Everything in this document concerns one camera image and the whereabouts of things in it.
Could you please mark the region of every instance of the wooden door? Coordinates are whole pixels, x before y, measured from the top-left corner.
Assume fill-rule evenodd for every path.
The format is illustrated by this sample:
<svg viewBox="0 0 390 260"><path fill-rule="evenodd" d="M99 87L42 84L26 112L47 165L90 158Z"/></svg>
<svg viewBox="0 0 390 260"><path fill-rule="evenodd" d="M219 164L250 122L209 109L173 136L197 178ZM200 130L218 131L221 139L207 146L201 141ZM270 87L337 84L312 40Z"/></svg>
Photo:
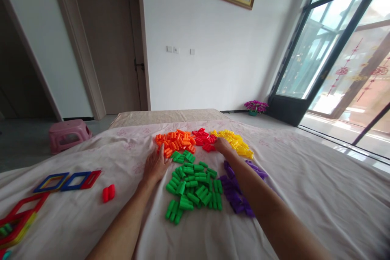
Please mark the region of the wooden door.
<svg viewBox="0 0 390 260"><path fill-rule="evenodd" d="M77 0L107 114L141 110L129 0Z"/></svg>

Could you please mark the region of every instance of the hanging ornament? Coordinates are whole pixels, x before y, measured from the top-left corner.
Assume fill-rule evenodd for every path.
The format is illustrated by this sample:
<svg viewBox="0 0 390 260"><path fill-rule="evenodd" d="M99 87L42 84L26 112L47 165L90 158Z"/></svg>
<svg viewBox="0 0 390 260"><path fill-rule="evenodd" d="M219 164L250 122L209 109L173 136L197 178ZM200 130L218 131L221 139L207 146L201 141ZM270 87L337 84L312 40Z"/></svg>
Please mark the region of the hanging ornament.
<svg viewBox="0 0 390 260"><path fill-rule="evenodd" d="M358 48L359 48L359 45L362 42L362 40L363 40L363 38L360 40L360 42L357 44L357 46L352 50L352 54L350 55L348 60L345 62L345 65L343 67L341 67L339 70L336 71L336 75L338 75L338 77L334 81L333 85L330 86L330 89L329 89L329 92L327 94L327 97L330 94L330 92L332 91L332 88L336 87L336 83L338 82L338 79L340 78L340 76L345 75L345 74L348 73L347 64L348 64L349 61L351 61L351 58L352 58L353 54L355 54L359 50Z"/></svg>
<svg viewBox="0 0 390 260"><path fill-rule="evenodd" d="M371 73L371 75L373 75L374 78L370 80L370 83L368 84L368 86L366 86L365 88L363 88L364 91L362 92L362 94L360 95L360 97L357 99L356 102L358 102L358 101L362 98L362 96L366 93L366 91L372 89L372 88L371 88L371 85L374 84L375 79L377 78L377 76L379 76L379 75L385 75L385 74L387 74L387 73L389 72L389 69L388 69L389 65L387 65L387 63L389 62L389 60L390 60L390 57L387 57L387 60L386 60L385 64L383 64L383 66L377 67L377 68Z"/></svg>

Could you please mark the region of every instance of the floor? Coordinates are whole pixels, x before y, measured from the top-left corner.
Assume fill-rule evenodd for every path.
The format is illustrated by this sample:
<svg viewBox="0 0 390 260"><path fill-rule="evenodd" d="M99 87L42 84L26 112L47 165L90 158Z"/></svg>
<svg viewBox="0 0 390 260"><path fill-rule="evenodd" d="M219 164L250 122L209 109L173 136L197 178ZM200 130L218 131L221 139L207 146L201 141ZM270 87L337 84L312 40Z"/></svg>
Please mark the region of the floor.
<svg viewBox="0 0 390 260"><path fill-rule="evenodd" d="M353 143L364 130L363 127L358 125L336 119L327 119L311 113L306 113L300 124L348 143ZM390 158L390 136L388 133L371 130L358 143L358 146Z"/></svg>
<svg viewBox="0 0 390 260"><path fill-rule="evenodd" d="M107 130L116 115L87 121L93 134ZM35 165L51 157L49 128L55 119L8 119L0 121L0 173Z"/></svg>
<svg viewBox="0 0 390 260"><path fill-rule="evenodd" d="M266 115L256 117L248 113L225 114L232 120L265 129L291 129L337 151L364 161L390 173L390 165L383 164L347 147L323 139L302 129L275 120ZM107 115L101 121L86 122L93 134L107 130L116 115ZM51 157L48 132L53 119L11 119L0 121L0 172L29 167Z"/></svg>

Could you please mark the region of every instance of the white wall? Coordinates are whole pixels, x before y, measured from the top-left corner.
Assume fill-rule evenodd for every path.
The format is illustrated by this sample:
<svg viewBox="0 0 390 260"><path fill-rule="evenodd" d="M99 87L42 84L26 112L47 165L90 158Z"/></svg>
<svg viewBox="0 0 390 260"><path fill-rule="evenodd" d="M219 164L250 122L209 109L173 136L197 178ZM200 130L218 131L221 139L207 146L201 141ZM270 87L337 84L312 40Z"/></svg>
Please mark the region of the white wall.
<svg viewBox="0 0 390 260"><path fill-rule="evenodd" d="M62 117L92 117L57 0L10 0Z"/></svg>
<svg viewBox="0 0 390 260"><path fill-rule="evenodd" d="M263 100L279 67L293 3L255 0L247 10L222 0L143 0L152 110L235 110ZM166 52L177 46L180 54ZM190 48L196 55L189 54Z"/></svg>

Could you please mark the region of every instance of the baseboard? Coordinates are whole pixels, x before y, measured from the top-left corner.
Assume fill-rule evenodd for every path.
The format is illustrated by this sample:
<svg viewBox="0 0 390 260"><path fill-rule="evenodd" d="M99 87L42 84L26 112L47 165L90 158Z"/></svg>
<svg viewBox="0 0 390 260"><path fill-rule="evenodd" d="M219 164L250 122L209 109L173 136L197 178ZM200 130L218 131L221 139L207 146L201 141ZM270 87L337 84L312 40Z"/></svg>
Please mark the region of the baseboard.
<svg viewBox="0 0 390 260"><path fill-rule="evenodd" d="M232 113L246 113L249 110L231 110L231 111L220 111L222 114L232 114Z"/></svg>
<svg viewBox="0 0 390 260"><path fill-rule="evenodd" d="M69 121L69 120L78 120L78 119L82 119L83 121L94 121L95 120L94 117L74 117L74 118L64 118L63 120Z"/></svg>

